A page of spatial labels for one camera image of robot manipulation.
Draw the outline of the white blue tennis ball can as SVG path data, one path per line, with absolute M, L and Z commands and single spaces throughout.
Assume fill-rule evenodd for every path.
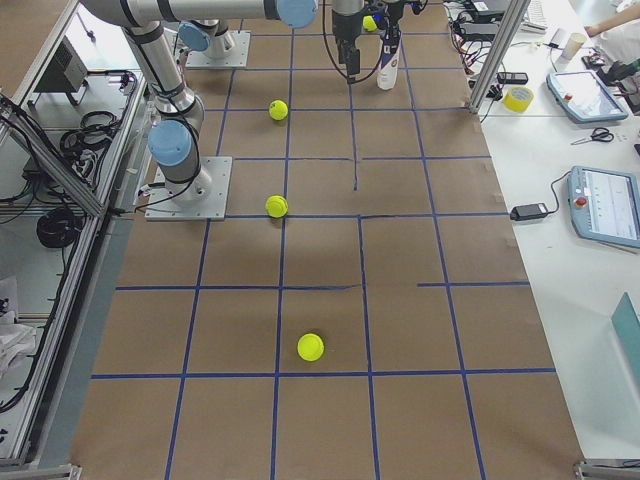
M 399 48 L 402 33 L 397 25 L 388 27 L 381 34 L 381 52 L 377 70 L 377 86 L 384 91 L 396 85 L 399 67 Z

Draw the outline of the tennis ball centre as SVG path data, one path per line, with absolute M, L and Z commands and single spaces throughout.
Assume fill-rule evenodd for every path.
M 271 218 L 283 218 L 289 210 L 288 202 L 281 195 L 271 195 L 266 199 L 265 210 Z

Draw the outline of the tennis ball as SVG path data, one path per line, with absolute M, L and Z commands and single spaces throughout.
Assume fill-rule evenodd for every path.
M 276 99 L 269 104 L 268 113 L 271 119 L 282 121 L 287 118 L 289 108 L 283 100 Z
M 283 218 L 289 210 L 288 202 L 281 195 L 271 195 L 266 199 L 265 210 L 271 218 Z
M 305 333 L 297 342 L 297 354 L 306 362 L 318 361 L 324 354 L 323 339 L 316 333 Z

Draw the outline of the tennis ball far middle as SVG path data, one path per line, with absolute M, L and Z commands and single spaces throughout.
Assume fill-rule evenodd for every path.
M 289 108 L 283 100 L 276 99 L 269 104 L 268 113 L 271 119 L 282 121 L 287 118 Z

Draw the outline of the yellow tape roll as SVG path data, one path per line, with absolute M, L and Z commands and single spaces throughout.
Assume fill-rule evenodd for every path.
M 525 112 L 534 99 L 534 92 L 524 86 L 513 86 L 508 89 L 503 104 L 508 110 L 516 113 Z

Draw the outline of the upper teach pendant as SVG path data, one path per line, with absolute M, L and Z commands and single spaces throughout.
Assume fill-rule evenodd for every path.
M 628 117 L 622 104 L 591 70 L 549 73 L 546 86 L 576 123 L 619 121 Z

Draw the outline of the black power adapter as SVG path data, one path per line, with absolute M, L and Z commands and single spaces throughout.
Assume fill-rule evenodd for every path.
M 544 203 L 532 203 L 514 206 L 509 217 L 512 221 L 530 221 L 543 219 L 549 215 L 549 210 Z

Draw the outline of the lower teach pendant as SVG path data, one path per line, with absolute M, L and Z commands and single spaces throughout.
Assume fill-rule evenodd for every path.
M 639 186 L 632 173 L 574 166 L 567 188 L 571 222 L 578 236 L 639 248 Z

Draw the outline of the tennis ball near front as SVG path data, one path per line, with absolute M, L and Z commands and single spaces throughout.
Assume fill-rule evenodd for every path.
M 297 342 L 297 354 L 306 362 L 318 361 L 324 354 L 323 339 L 316 333 L 305 333 Z

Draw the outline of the teach pendant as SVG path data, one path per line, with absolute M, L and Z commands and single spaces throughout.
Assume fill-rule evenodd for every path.
M 578 236 L 639 248 L 639 186 L 632 173 L 574 166 L 567 188 L 571 222 Z
M 591 70 L 549 73 L 546 86 L 576 123 L 619 121 L 628 117 L 622 104 Z

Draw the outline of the paper cup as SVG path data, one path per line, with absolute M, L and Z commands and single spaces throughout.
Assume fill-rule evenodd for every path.
M 571 33 L 567 39 L 566 45 L 561 53 L 561 57 L 567 61 L 574 58 L 580 51 L 588 37 L 582 33 Z

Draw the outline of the tennis ball far corner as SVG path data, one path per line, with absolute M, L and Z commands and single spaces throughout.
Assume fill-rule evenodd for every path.
M 371 15 L 363 17 L 362 26 L 365 32 L 375 32 L 378 30 L 377 23 Z

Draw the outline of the grey control box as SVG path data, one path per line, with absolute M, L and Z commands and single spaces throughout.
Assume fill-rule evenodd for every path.
M 76 99 L 73 94 L 82 87 L 86 88 L 88 70 L 67 36 L 64 36 L 47 65 L 34 92 L 64 93 L 73 106 L 78 106 L 83 98 Z

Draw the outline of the black handled scissors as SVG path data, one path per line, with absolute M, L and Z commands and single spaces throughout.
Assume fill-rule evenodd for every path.
M 571 145 L 582 145 L 590 142 L 610 143 L 614 138 L 614 134 L 608 128 L 596 127 L 588 136 L 571 142 Z

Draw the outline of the black remote device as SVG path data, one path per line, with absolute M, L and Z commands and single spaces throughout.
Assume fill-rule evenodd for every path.
M 526 85 L 529 81 L 526 72 L 498 72 L 496 79 L 502 85 Z

